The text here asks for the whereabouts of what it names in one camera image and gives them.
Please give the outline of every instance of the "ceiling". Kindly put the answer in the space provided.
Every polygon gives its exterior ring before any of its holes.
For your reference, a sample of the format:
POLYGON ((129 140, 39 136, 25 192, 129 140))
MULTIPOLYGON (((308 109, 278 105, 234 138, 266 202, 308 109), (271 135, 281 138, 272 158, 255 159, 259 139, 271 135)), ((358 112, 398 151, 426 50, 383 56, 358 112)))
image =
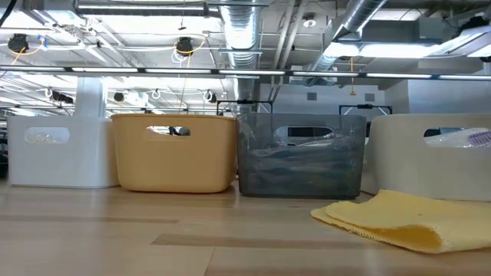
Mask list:
MULTIPOLYGON (((295 37, 295 49, 288 57, 287 67, 307 65, 316 60, 324 50, 322 35, 325 33, 328 20, 342 15, 347 3, 348 1, 345 0, 310 1, 305 12, 315 13, 316 26, 312 28, 299 26, 295 37)), ((421 16, 441 17, 449 13, 455 15, 488 4, 488 0, 389 0, 373 20, 414 21, 421 16)), ((286 0, 277 0, 262 9, 260 68, 271 68, 273 64, 287 5, 286 0)), ((46 39, 47 47, 35 54, 18 57, 15 61, 17 65, 213 68, 227 67, 229 64, 227 55, 219 53, 220 49, 226 48, 223 26, 219 18, 91 15, 86 16, 86 21, 82 21, 66 14, 53 18, 55 20, 49 19, 49 25, 43 25, 21 9, 14 10, 0 28, 0 64, 11 64, 16 58, 17 54, 10 52, 6 44, 14 32, 21 31, 29 33, 28 42, 31 50, 28 52, 33 52, 40 44, 39 35, 46 39), (53 28, 54 23, 74 25, 76 28, 64 31, 53 28), (90 28, 97 32, 97 37, 95 32, 89 31, 90 28), (195 48, 202 46, 193 53, 189 64, 187 61, 180 63, 172 59, 173 46, 179 37, 191 37, 195 48), (77 42, 77 39, 80 39, 83 44, 77 42), (97 41, 103 39, 113 48, 104 44, 99 48, 97 41)), ((349 71, 352 67, 355 71, 474 73, 482 69, 482 63, 479 59, 467 57, 442 60, 356 57, 353 64, 350 61, 338 61, 335 67, 339 71, 349 71)), ((157 89, 162 91, 157 99, 150 97, 150 103, 155 107, 176 107, 182 101, 191 109, 204 107, 213 110, 214 105, 203 99, 203 93, 207 90, 211 90, 219 99, 233 100, 234 98, 231 79, 106 77, 105 81, 110 91, 109 107, 130 106, 128 103, 112 101, 114 93, 128 91, 144 93, 151 93, 157 89)), ((339 80, 339 84, 350 81, 339 80)), ((379 85, 380 89, 384 89, 391 85, 391 82, 356 80, 355 84, 379 85)), ((45 89, 52 87, 53 90, 74 97, 77 78, 7 73, 1 77, 0 85, 0 104, 6 104, 2 99, 7 98, 11 99, 7 104, 56 105, 57 103, 52 103, 44 95, 45 89)), ((63 110, 49 112, 67 113, 63 110)))

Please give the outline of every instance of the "storage bin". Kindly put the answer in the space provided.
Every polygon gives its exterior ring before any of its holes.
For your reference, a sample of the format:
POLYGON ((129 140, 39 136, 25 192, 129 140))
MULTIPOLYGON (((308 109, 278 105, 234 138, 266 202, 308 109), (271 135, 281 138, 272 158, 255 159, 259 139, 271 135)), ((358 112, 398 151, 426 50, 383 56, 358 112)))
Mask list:
POLYGON ((239 188, 244 196, 359 195, 364 117, 248 113, 237 120, 239 188))
POLYGON ((491 201, 491 148, 430 147, 423 135, 435 128, 485 127, 489 114, 401 114, 377 117, 367 145, 367 176, 379 189, 435 199, 491 201))
POLYGON ((120 184, 144 192, 221 192, 236 174, 236 122, 197 115, 113 115, 120 184))
POLYGON ((8 179, 17 186, 104 188, 117 185, 109 119, 7 119, 8 179))

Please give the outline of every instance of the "wooden table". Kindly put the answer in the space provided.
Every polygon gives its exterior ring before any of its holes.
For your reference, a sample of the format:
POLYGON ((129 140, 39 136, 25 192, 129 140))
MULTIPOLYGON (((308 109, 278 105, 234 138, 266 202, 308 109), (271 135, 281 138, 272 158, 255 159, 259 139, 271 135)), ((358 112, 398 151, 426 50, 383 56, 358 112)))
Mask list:
POLYGON ((425 255, 310 217, 329 203, 0 186, 0 275, 491 275, 489 249, 425 255))

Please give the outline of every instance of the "yellow towel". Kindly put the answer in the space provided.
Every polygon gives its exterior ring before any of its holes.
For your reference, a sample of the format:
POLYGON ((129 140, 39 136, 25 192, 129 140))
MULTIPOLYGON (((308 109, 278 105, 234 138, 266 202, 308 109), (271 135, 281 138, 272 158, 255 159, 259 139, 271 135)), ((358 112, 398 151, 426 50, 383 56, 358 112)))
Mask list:
POLYGON ((381 190, 370 201, 338 202, 311 215, 375 241, 426 253, 491 246, 491 203, 453 202, 381 190))

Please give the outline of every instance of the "gray translucent storage bin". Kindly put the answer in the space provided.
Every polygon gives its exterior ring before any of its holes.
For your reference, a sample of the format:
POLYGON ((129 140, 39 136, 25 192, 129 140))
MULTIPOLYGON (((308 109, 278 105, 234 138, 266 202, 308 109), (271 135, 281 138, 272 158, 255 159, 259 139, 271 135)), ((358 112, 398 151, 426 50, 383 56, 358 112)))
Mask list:
POLYGON ((244 196, 359 195, 365 117, 247 113, 237 120, 239 188, 244 196))

